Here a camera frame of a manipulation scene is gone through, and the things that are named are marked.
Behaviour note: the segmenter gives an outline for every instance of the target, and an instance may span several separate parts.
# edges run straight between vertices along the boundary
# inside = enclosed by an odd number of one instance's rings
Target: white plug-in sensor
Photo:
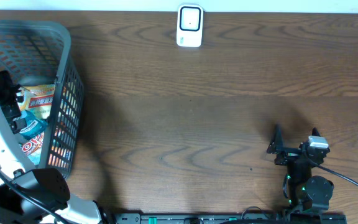
[[[177,44],[199,47],[203,38],[204,10],[197,5],[182,5],[178,9]]]

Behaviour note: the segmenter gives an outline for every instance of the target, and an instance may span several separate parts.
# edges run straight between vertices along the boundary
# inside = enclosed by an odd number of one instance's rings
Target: black wire
[[[323,166],[321,166],[321,165],[315,163],[314,161],[312,161],[312,160],[308,157],[306,151],[303,152],[303,155],[306,156],[306,158],[309,160],[309,163],[310,163],[312,166],[315,166],[315,167],[318,167],[318,168],[320,168],[320,169],[322,169],[322,170],[325,170],[325,171],[327,171],[327,172],[329,172],[329,173],[331,173],[331,174],[334,174],[334,175],[336,175],[336,176],[338,176],[338,177],[340,177],[340,178],[342,178],[342,179],[345,179],[345,180],[349,181],[350,183],[352,183],[352,184],[358,186],[358,183],[357,183],[356,181],[354,181],[354,180],[352,180],[352,179],[346,177],[345,175],[342,175],[342,174],[340,174],[340,173],[337,173],[337,172],[335,172],[335,171],[333,171],[333,170],[331,170],[331,169],[325,168],[325,167],[323,167]]]
[[[14,184],[12,184],[9,180],[6,179],[4,174],[0,171],[0,178],[1,180],[11,189],[13,190],[18,196],[26,199],[31,204],[35,205],[36,207],[39,207],[43,211],[49,213],[51,216],[55,217],[59,222],[62,222],[63,224],[70,224],[68,221],[66,221],[63,217],[56,214],[54,211],[48,209],[43,203],[36,201],[35,199],[29,197],[27,194],[20,191]]]
[[[244,219],[245,219],[245,215],[248,213],[248,210],[253,209],[253,208],[259,209],[259,210],[262,212],[262,214],[264,214],[264,216],[265,216],[267,219],[269,219],[269,217],[265,214],[265,212],[264,212],[262,209],[260,209],[258,206],[249,206],[247,209],[245,209],[245,210],[242,212],[242,214],[241,214],[241,219],[244,220]]]
[[[287,179],[288,179],[288,174],[285,174],[284,182],[283,182],[283,193],[284,193],[285,198],[288,198],[288,194],[287,194]]]

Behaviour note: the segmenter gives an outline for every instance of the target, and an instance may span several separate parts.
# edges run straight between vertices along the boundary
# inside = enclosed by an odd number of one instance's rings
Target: snack bag
[[[20,134],[27,140],[32,139],[34,136],[42,133],[47,128],[48,123],[46,121],[42,121],[34,116],[30,111],[24,110],[22,111],[22,116],[24,118],[27,127],[20,130]]]
[[[34,165],[40,164],[42,144],[44,143],[44,133],[36,135],[30,141],[26,142],[22,146],[24,154],[34,163]]]
[[[17,96],[23,96],[23,103],[17,103],[20,110],[29,110],[38,119],[47,119],[52,107],[55,84],[23,86]]]

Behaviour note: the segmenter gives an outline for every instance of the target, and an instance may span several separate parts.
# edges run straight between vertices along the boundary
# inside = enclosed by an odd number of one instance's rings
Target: wooden table
[[[203,45],[179,48],[171,12],[0,11],[71,33],[86,86],[71,192],[114,211],[241,212],[288,205],[266,148],[312,127],[324,165],[358,181],[358,15],[206,13]],[[330,211],[358,223],[358,188]]]

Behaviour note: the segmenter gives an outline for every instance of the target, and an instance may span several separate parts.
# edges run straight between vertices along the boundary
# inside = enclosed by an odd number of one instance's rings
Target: laundry basket
[[[0,21],[0,71],[23,86],[55,84],[48,127],[37,168],[70,174],[84,88],[70,57],[70,33],[60,24]]]

